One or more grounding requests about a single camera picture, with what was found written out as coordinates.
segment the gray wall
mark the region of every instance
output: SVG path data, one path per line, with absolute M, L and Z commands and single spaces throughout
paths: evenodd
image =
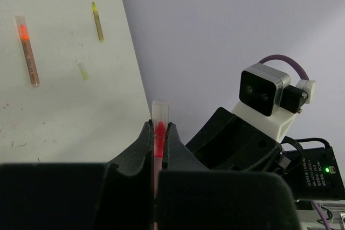
M 243 69 L 280 53 L 317 81 L 289 135 L 328 139 L 345 173 L 345 0 L 123 1 L 147 99 L 171 101 L 184 142 L 219 106 L 232 109 Z

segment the test tube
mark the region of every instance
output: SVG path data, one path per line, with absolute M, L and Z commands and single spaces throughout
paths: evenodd
M 104 36 L 103 36 L 101 21 L 99 19 L 99 15 L 98 15 L 98 9 L 96 7 L 95 2 L 92 2 L 92 11 L 93 11 L 93 17 L 94 17 L 95 23 L 96 23 L 98 39 L 102 43 L 104 41 Z
M 170 103 L 165 100 L 152 102 L 152 123 L 155 130 L 155 157 L 163 157 L 165 132 L 169 124 Z
M 30 37 L 27 31 L 25 17 L 16 16 L 16 22 L 19 32 L 20 40 L 22 41 L 24 56 L 27 64 L 27 70 L 29 71 L 30 80 L 33 87 L 39 86 L 39 78 L 36 69 L 35 60 L 33 58 L 32 48 L 30 44 Z
M 154 163 L 153 163 L 153 181 L 154 197 L 157 196 L 158 174 L 162 170 L 165 134 L 170 122 L 170 103 L 165 100 L 155 100 L 152 102 L 152 123 L 155 131 L 154 144 Z M 157 230 L 157 223 L 154 223 L 154 230 Z
M 88 72 L 87 72 L 87 70 L 86 70 L 86 67 L 85 67 L 84 63 L 79 62 L 79 63 L 77 64 L 77 66 L 78 66 L 78 69 L 79 69 L 79 71 L 80 71 L 80 74 L 81 74 L 82 79 L 83 79 L 84 81 L 86 81 L 87 79 L 89 79 Z

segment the red glowing test tube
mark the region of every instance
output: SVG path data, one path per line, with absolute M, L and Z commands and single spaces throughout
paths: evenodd
M 158 174 L 162 169 L 163 151 L 165 143 L 165 134 L 169 124 L 170 103 L 164 100 L 156 100 L 152 102 L 152 123 L 155 130 L 154 145 L 154 195 L 156 197 L 158 187 Z
M 24 56 L 29 71 L 30 80 L 33 87 L 39 86 L 39 78 L 36 69 L 35 60 L 33 58 L 32 48 L 30 44 L 29 33 L 27 32 L 26 22 L 24 16 L 16 16 L 16 22 L 19 32 L 20 40 L 22 41 Z

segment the depth camera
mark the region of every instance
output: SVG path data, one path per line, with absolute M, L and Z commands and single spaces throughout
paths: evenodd
M 278 110 L 282 91 L 290 84 L 290 76 L 257 63 L 242 71 L 239 99 L 265 116 Z

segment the purple cable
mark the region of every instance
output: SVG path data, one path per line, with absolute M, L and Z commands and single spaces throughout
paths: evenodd
M 281 61 L 288 63 L 297 72 L 297 74 L 300 76 L 301 79 L 309 80 L 307 73 L 301 67 L 301 65 L 298 64 L 296 61 L 294 61 L 292 58 L 289 58 L 287 56 L 279 55 L 279 54 L 270 55 L 266 58 L 261 59 L 258 63 L 263 64 L 263 63 L 266 63 L 266 62 L 271 61 L 271 60 L 281 60 Z
M 326 230 L 331 230 L 330 225 L 327 222 L 327 219 L 325 218 L 325 215 L 323 215 L 322 210 L 320 209 L 319 205 L 315 201 L 313 201 L 313 200 L 312 200 L 312 203 L 313 203 L 316 211 L 320 215 L 320 218 L 321 218 L 323 224 L 325 225 Z

